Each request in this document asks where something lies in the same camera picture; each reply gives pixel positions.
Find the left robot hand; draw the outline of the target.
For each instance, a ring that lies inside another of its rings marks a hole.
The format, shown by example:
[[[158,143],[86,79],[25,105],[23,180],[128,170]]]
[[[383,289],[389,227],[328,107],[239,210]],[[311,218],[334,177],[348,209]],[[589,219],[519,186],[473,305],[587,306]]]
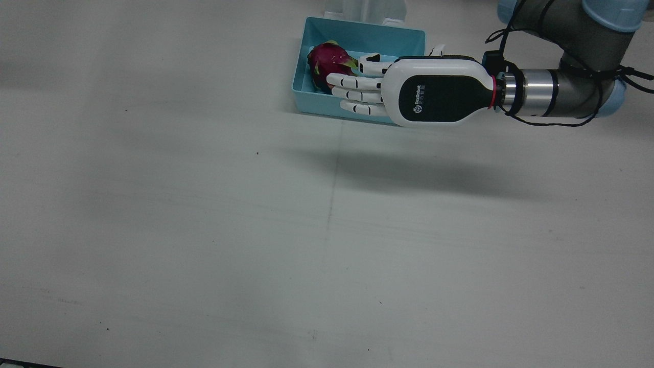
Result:
[[[464,122],[499,102],[497,79],[474,58],[458,55],[402,56],[383,61],[364,54],[357,73],[332,72],[325,80],[340,107],[383,117],[402,127],[431,128]]]

